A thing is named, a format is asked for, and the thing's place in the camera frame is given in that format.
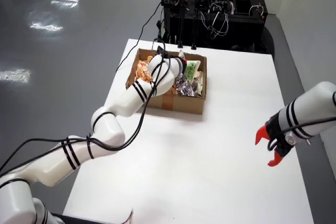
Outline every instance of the white robotic arm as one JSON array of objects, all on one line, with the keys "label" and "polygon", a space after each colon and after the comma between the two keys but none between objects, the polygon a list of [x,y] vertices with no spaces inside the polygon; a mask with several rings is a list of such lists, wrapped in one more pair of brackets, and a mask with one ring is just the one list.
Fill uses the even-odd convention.
[{"label": "white robotic arm", "polygon": [[[155,88],[155,81],[147,83],[139,79],[115,103],[99,108],[91,118],[94,132],[91,138],[113,147],[122,145],[125,134],[116,117],[134,114],[146,102],[153,88],[155,88],[152,92],[153,96],[167,92],[172,87],[174,79],[183,73],[185,66],[185,61],[180,57],[170,59],[162,59],[161,55],[153,57],[148,70],[153,80],[161,79],[161,82]],[[80,137],[69,136],[68,142],[71,143],[72,139],[78,138]],[[87,141],[69,144],[1,177],[0,185],[13,178],[22,178],[29,183],[41,182],[46,186],[54,186],[85,161],[116,152],[105,150]]]},{"label": "white robotic arm", "polygon": [[258,130],[256,144],[261,138],[269,140],[268,150],[275,151],[268,165],[276,166],[296,144],[310,144],[308,139],[335,125],[336,86],[320,82],[273,115]]},{"label": "white robotic arm", "polygon": [[32,198],[30,186],[34,182],[54,186],[85,161],[111,155],[127,147],[131,141],[124,143],[125,134],[117,116],[131,116],[145,102],[147,105],[151,96],[167,92],[185,67],[186,62],[180,57],[163,59],[161,55],[156,55],[148,66],[155,81],[137,80],[115,103],[99,108],[91,118],[92,137],[69,136],[49,154],[0,177],[0,224],[63,223],[51,215],[40,200]]}]

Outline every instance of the green snack package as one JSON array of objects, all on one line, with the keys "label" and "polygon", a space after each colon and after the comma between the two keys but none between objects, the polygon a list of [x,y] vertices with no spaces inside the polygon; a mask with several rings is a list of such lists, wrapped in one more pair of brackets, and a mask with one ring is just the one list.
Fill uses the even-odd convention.
[{"label": "green snack package", "polygon": [[185,69],[184,75],[190,83],[193,82],[200,64],[201,62],[199,60],[187,60],[187,67]]}]

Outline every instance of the cardboard box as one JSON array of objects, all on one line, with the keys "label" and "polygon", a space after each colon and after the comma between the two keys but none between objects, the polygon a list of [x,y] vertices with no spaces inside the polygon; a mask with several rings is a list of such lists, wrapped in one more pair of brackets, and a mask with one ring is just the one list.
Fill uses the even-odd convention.
[{"label": "cardboard box", "polygon": [[[171,56],[178,56],[178,52],[169,52]],[[134,63],[131,69],[131,73],[127,78],[126,88],[130,87],[134,82],[135,72],[137,70],[137,66],[140,60],[147,60],[147,56],[155,56],[156,52],[152,50],[139,49],[136,57],[134,59]],[[206,57],[201,55],[193,55],[186,54],[184,56],[187,60],[199,60],[201,64],[198,68],[199,71],[203,72],[203,89],[202,89],[202,97],[185,97],[181,95],[173,95],[171,92],[165,93],[158,97],[152,97],[148,103],[148,107],[158,108],[164,110],[173,110],[173,111],[181,111],[193,114],[202,114],[203,113],[203,105],[206,97]]]}]

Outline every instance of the gray floor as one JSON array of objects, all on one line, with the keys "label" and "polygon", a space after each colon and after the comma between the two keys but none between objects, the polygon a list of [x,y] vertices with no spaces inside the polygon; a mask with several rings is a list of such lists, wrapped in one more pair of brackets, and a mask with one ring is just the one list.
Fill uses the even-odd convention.
[{"label": "gray floor", "polygon": [[[104,103],[128,38],[139,36],[159,1],[0,0],[0,163],[30,137],[90,132],[91,115]],[[159,15],[143,39],[156,36]],[[276,70],[288,103],[303,88],[279,20],[270,15],[266,26],[275,40]],[[9,70],[16,71],[10,75],[16,80],[2,78]],[[30,144],[9,167],[52,146]],[[315,222],[334,222],[336,185],[322,142],[299,146],[297,152]],[[35,185],[33,195],[62,213],[75,178],[73,173],[54,188]]]}]

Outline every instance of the packing tape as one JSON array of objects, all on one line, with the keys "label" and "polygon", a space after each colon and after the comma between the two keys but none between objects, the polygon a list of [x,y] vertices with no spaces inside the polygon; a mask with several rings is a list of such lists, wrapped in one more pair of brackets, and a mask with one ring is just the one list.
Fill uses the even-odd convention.
[{"label": "packing tape", "polygon": [[162,96],[162,108],[164,110],[173,110],[174,108],[174,97],[172,95]]}]

